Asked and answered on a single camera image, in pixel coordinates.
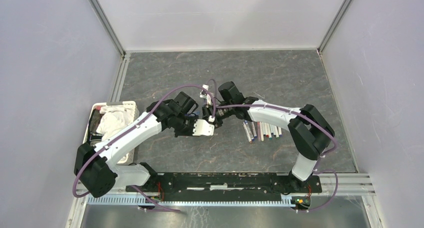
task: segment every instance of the white cloth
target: white cloth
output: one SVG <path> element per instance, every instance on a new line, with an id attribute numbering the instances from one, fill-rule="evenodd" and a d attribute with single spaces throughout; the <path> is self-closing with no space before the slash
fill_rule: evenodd
<path id="1" fill-rule="evenodd" d="M 124 105 L 102 106 L 100 120 L 96 132 L 102 134 L 101 141 L 107 140 L 134 121 L 134 109 Z"/>

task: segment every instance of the gray floor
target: gray floor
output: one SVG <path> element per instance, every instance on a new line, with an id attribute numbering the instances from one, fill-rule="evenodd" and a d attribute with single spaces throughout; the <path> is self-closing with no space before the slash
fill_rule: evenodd
<path id="1" fill-rule="evenodd" d="M 340 143 L 320 170 L 355 172 L 330 84 L 314 50 L 133 53 L 120 100 L 136 101 L 142 112 L 172 88 L 201 85 L 210 78 L 218 86 L 233 81 L 245 97 L 286 107 L 316 106 Z M 202 104 L 199 90 L 183 91 Z M 165 130 L 136 148 L 135 162 L 147 162 L 158 172 L 289 172 L 297 155 L 288 132 L 280 139 L 249 144 L 242 121 L 231 117 L 212 137 L 174 138 L 172 130 Z"/>
<path id="2" fill-rule="evenodd" d="M 312 197 L 320 205 L 327 197 Z M 129 205 L 88 205 L 84 228 L 368 228 L 360 196 L 336 196 L 325 209 L 296 214 L 287 207 L 179 206 L 181 213 L 148 212 Z"/>

